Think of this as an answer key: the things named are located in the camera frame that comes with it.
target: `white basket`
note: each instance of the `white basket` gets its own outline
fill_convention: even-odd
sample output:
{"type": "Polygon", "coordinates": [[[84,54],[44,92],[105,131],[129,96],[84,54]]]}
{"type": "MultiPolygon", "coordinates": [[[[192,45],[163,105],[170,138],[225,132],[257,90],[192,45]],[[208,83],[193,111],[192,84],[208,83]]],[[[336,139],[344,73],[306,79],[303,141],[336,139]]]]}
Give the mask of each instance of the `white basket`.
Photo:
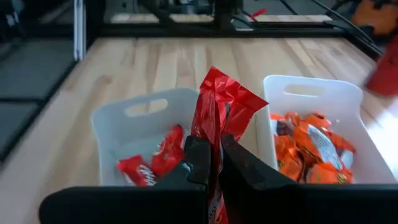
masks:
{"type": "Polygon", "coordinates": [[[137,154],[150,163],[152,153],[173,125],[181,125],[185,137],[189,135],[197,98],[195,90],[176,88],[96,109],[91,123],[98,143],[100,185],[127,185],[116,163],[137,154]],[[133,106],[145,106],[161,99],[167,101],[167,106],[160,111],[128,115],[128,109],[133,106]]]}
{"type": "Polygon", "coordinates": [[[363,99],[360,88],[344,81],[285,75],[266,77],[263,87],[269,105],[257,116],[257,140],[259,156],[265,163],[277,169],[270,113],[285,115],[293,111],[303,116],[316,111],[330,121],[338,121],[333,131],[356,148],[352,166],[354,183],[396,182],[360,118],[363,99]]]}

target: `orange candy wrapper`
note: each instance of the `orange candy wrapper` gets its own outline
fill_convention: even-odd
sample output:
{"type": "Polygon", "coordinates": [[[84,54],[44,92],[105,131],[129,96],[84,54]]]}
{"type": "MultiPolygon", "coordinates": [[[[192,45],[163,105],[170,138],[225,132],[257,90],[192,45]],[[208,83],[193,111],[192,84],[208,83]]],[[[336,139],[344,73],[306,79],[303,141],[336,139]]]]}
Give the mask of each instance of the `orange candy wrapper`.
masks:
{"type": "Polygon", "coordinates": [[[191,134],[211,142],[208,223],[228,223],[223,194],[218,184],[218,174],[223,168],[221,137],[224,134],[233,134],[238,141],[253,114],[267,104],[215,67],[210,68],[200,85],[191,134]]]}
{"type": "Polygon", "coordinates": [[[291,134],[278,130],[278,134],[284,135],[274,136],[281,173],[308,184],[352,184],[349,168],[356,150],[349,141],[330,130],[331,123],[322,114],[311,113],[304,119],[297,113],[273,114],[271,119],[292,127],[291,134]]]}

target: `red object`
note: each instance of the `red object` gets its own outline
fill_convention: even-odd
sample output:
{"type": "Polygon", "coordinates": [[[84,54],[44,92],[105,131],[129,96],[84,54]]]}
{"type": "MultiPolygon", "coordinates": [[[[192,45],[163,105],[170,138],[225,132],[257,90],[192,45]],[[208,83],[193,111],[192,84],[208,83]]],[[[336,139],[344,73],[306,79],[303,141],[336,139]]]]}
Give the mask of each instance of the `red object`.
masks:
{"type": "Polygon", "coordinates": [[[137,186],[147,187],[156,184],[156,176],[144,162],[141,155],[119,161],[117,167],[126,174],[137,186]]]}
{"type": "Polygon", "coordinates": [[[211,67],[203,83],[192,121],[191,134],[211,142],[212,162],[209,198],[209,223],[228,223],[223,196],[218,188],[218,174],[223,167],[220,139],[224,134],[233,134],[239,140],[253,114],[267,105],[260,97],[251,93],[215,67],[211,67]]]}
{"type": "Polygon", "coordinates": [[[398,36],[377,62],[377,69],[371,75],[366,87],[384,96],[398,95],[398,36]]]}
{"type": "Polygon", "coordinates": [[[168,174],[184,158],[182,149],[184,130],[180,125],[175,125],[164,140],[159,144],[158,151],[152,156],[152,170],[163,177],[168,174]]]}
{"type": "Polygon", "coordinates": [[[251,14],[251,19],[254,20],[255,17],[260,16],[261,14],[264,14],[267,12],[267,8],[262,8],[258,10],[257,12],[251,14]]]}

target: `cable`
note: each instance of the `cable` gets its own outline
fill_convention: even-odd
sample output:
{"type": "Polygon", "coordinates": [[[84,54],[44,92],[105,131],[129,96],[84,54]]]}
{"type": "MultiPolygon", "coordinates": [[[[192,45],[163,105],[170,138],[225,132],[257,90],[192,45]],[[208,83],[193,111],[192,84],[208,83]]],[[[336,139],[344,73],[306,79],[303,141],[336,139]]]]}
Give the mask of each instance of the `cable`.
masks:
{"type": "Polygon", "coordinates": [[[241,23],[247,25],[248,27],[254,29],[253,25],[252,25],[250,22],[245,21],[244,19],[239,18],[238,16],[232,16],[232,18],[233,18],[233,19],[236,19],[237,21],[239,21],[239,22],[241,22],[241,23]]]}
{"type": "Polygon", "coordinates": [[[247,11],[241,9],[242,13],[245,14],[246,16],[248,16],[249,18],[251,18],[254,22],[258,22],[256,18],[251,17],[250,13],[248,13],[247,11]]]}
{"type": "Polygon", "coordinates": [[[296,11],[294,11],[294,9],[287,4],[287,2],[285,0],[279,0],[293,15],[298,15],[298,13],[296,11]]]}
{"type": "Polygon", "coordinates": [[[342,21],[344,21],[345,23],[350,25],[352,28],[354,28],[357,32],[359,32],[368,42],[374,44],[374,41],[372,40],[372,38],[370,38],[370,36],[368,36],[365,32],[363,32],[359,27],[357,27],[351,21],[347,20],[342,15],[338,14],[336,11],[331,10],[328,6],[322,4],[318,0],[311,0],[311,1],[314,2],[315,4],[317,4],[318,6],[326,9],[328,12],[332,13],[333,15],[337,16],[339,19],[341,19],[342,21]]]}

